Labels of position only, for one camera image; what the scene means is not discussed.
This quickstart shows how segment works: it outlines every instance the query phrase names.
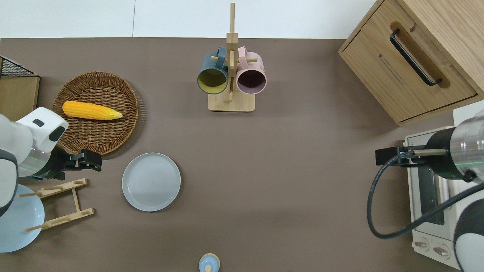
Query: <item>pink mug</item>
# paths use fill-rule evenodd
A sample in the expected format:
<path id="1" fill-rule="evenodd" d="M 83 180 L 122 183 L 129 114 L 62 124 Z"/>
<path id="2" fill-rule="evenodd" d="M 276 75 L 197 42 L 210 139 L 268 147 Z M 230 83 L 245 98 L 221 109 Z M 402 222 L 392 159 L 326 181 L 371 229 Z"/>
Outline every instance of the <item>pink mug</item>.
<path id="1" fill-rule="evenodd" d="M 259 54 L 247 52 L 245 46 L 239 48 L 239 64 L 237 64 L 237 89 L 243 93 L 256 94 L 266 88 L 267 78 L 264 64 Z"/>

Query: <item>oven window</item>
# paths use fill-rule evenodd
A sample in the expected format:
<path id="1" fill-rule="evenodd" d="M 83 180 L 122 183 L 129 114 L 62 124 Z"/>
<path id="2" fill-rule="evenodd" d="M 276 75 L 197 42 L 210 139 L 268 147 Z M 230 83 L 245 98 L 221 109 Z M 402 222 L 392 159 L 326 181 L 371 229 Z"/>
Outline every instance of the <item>oven window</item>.
<path id="1" fill-rule="evenodd" d="M 419 167 L 420 207 L 422 214 L 436 207 L 438 203 L 438 178 L 427 166 Z M 427 220 L 429 223 L 444 225 L 444 212 L 437 213 Z"/>

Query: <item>brown table surface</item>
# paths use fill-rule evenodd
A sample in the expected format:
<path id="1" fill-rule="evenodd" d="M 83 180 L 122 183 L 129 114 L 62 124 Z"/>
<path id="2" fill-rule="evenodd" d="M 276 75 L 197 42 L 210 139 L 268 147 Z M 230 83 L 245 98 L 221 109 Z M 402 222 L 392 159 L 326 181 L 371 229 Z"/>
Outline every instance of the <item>brown table surface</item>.
<path id="1" fill-rule="evenodd" d="M 2 39 L 0 54 L 41 76 L 50 108 L 71 78 L 108 71 L 141 103 L 132 137 L 103 157 L 78 190 L 95 215 L 43 230 L 0 254 L 0 271 L 198 271 L 207 252 L 221 271 L 455 271 L 413 251 L 411 235 L 384 241 L 366 223 L 374 150 L 452 125 L 452 113 L 397 127 L 339 57 L 343 40 L 239 39 L 264 60 L 268 85 L 252 113 L 211 112 L 196 77 L 225 39 Z M 128 204 L 121 177 L 147 152 L 178 165 L 182 187 L 159 212 Z M 33 190 L 57 180 L 21 183 Z M 72 194 L 45 199 L 46 219 L 75 211 Z M 380 231 L 409 223 L 406 171 L 391 168 L 374 202 Z"/>

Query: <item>black cable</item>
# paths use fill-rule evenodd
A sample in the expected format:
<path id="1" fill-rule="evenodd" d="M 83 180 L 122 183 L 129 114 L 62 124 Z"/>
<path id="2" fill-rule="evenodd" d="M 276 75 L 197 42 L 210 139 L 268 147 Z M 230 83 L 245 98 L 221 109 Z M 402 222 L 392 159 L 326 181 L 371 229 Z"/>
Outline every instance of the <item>black cable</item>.
<path id="1" fill-rule="evenodd" d="M 385 171 L 385 169 L 388 166 L 390 166 L 391 164 L 393 164 L 394 162 L 396 162 L 400 158 L 406 158 L 406 157 L 409 157 L 409 156 L 412 156 L 412 155 L 413 155 L 412 152 L 409 151 L 409 152 L 400 153 L 397 156 L 391 158 L 389 161 L 387 161 L 387 163 L 385 163 L 380 168 L 380 171 L 378 171 L 377 175 L 375 176 L 375 179 L 373 180 L 373 183 L 371 184 L 370 193 L 368 194 L 368 202 L 366 204 L 366 218 L 368 220 L 368 226 L 370 227 L 371 232 L 376 237 L 378 237 L 380 239 L 392 239 L 392 238 L 396 238 L 398 236 L 404 235 L 405 233 L 408 233 L 408 232 L 412 231 L 414 228 L 420 226 L 422 223 L 424 223 L 428 219 L 432 218 L 437 213 L 439 213 L 439 212 L 443 211 L 444 209 L 452 206 L 456 202 L 458 202 L 458 201 L 460 201 L 460 200 L 462 200 L 462 199 L 464 199 L 464 198 L 484 189 L 484 183 L 480 183 L 480 184 L 478 184 L 478 185 L 476 185 L 472 188 L 469 188 L 469 189 L 451 197 L 449 200 L 445 201 L 444 203 L 442 203 L 438 206 L 435 206 L 433 209 L 431 209 L 427 213 L 423 214 L 419 219 L 413 221 L 412 223 L 408 224 L 406 227 L 404 227 L 403 229 L 401 229 L 399 231 L 388 233 L 388 234 L 379 233 L 375 229 L 375 226 L 373 226 L 373 221 L 372 221 L 372 218 L 371 218 L 371 203 L 373 201 L 373 193 L 375 192 L 375 187 L 376 187 L 378 180 L 380 179 L 383 171 Z"/>

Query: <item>white wall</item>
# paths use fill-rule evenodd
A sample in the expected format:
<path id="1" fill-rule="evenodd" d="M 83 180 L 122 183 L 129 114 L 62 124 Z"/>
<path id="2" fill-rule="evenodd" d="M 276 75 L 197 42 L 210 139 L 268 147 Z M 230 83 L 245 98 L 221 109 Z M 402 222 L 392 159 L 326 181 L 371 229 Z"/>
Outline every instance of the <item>white wall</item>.
<path id="1" fill-rule="evenodd" d="M 136 0 L 134 36 L 346 39 L 375 0 Z"/>
<path id="2" fill-rule="evenodd" d="M 239 37 L 346 39 L 375 0 L 232 0 Z M 0 0 L 0 38 L 225 37 L 230 0 Z"/>
<path id="3" fill-rule="evenodd" d="M 134 0 L 0 0 L 0 38 L 131 37 Z"/>

